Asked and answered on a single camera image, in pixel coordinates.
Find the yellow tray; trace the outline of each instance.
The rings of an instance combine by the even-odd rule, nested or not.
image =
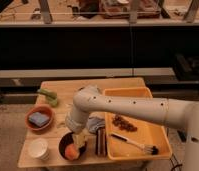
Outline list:
[[[152,94],[147,87],[105,89],[104,95],[152,98]],[[107,150],[108,157],[111,160],[154,160],[169,159],[171,157],[172,149],[163,126],[123,116],[124,119],[138,128],[135,132],[127,132],[113,125],[114,116],[115,114],[112,113],[105,114]],[[159,149],[159,154],[147,155],[137,147],[109,136],[111,132],[140,143],[156,145]]]

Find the table leg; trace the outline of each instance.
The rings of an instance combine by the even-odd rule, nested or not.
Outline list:
[[[47,167],[41,167],[41,168],[40,168],[40,171],[50,171],[50,169],[47,168]]]
[[[140,167],[140,170],[145,171],[149,164],[150,164],[150,161],[144,161],[142,166]]]

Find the brush handle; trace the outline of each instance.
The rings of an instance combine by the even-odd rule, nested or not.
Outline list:
[[[137,141],[130,140],[130,139],[128,139],[128,138],[127,138],[127,143],[128,143],[128,144],[135,145],[136,147],[138,147],[138,148],[141,149],[141,150],[144,150],[144,148],[145,148],[145,144],[138,143]]]
[[[139,149],[141,149],[141,150],[144,150],[144,148],[145,148],[145,145],[144,145],[144,144],[138,143],[138,142],[136,142],[136,141],[134,141],[134,140],[131,140],[131,139],[129,139],[129,138],[127,138],[127,137],[124,137],[124,136],[122,136],[122,135],[119,135],[119,134],[117,134],[117,133],[111,133],[111,136],[113,136],[113,137],[115,137],[115,138],[117,138],[117,139],[119,139],[119,140],[125,141],[125,142],[128,143],[128,144],[135,145],[137,148],[139,148]]]

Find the blue sponge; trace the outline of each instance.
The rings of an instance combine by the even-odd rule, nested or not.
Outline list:
[[[38,127],[42,127],[49,122],[49,117],[40,112],[35,112],[29,116],[29,121]]]

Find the white container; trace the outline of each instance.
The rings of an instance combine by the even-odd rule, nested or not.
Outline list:
[[[28,147],[28,154],[34,159],[47,160],[49,157],[48,142],[44,138],[33,140]]]

